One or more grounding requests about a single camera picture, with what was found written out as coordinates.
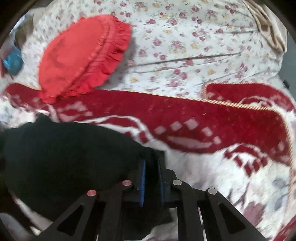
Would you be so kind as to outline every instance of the blue plastic bag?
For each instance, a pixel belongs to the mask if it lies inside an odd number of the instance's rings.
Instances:
[[[3,60],[3,65],[11,75],[17,75],[23,63],[21,52],[17,47],[13,47],[10,54]]]

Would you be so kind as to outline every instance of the blue gripper pad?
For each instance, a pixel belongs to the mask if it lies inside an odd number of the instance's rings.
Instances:
[[[146,161],[143,160],[141,182],[140,182],[140,189],[139,189],[139,192],[140,192],[140,207],[143,207],[144,199],[145,199],[145,176],[146,176]]]
[[[159,178],[159,191],[160,191],[160,198],[161,198],[161,206],[164,205],[165,199],[163,195],[163,176],[161,173],[160,162],[159,159],[157,161],[157,170],[158,170],[158,178]]]

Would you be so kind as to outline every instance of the black fabric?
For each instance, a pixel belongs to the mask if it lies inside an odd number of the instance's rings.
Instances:
[[[53,221],[88,190],[106,190],[126,179],[141,159],[147,163],[147,178],[156,174],[153,149],[96,125],[54,123],[40,115],[35,123],[8,129],[3,136],[6,186]],[[149,222],[148,229],[157,223]]]

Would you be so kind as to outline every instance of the beige cloth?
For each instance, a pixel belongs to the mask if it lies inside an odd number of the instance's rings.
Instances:
[[[33,33],[33,30],[36,29],[38,21],[44,14],[51,11],[57,1],[58,0],[53,0],[47,7],[33,8],[26,13],[26,19],[18,27],[15,35],[15,42],[19,49],[22,49],[27,38]]]
[[[243,0],[253,15],[259,32],[266,38],[270,46],[281,52],[287,52],[287,29],[278,17],[266,6],[258,5],[253,0]]]

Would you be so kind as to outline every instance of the gray surface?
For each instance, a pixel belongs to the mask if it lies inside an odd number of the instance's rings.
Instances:
[[[34,4],[32,8],[37,7],[46,7],[48,4],[50,4],[53,0],[40,0],[37,3]]]
[[[284,54],[283,64],[279,72],[282,81],[286,80],[290,84],[290,92],[296,99],[296,43],[288,34],[288,51]]]

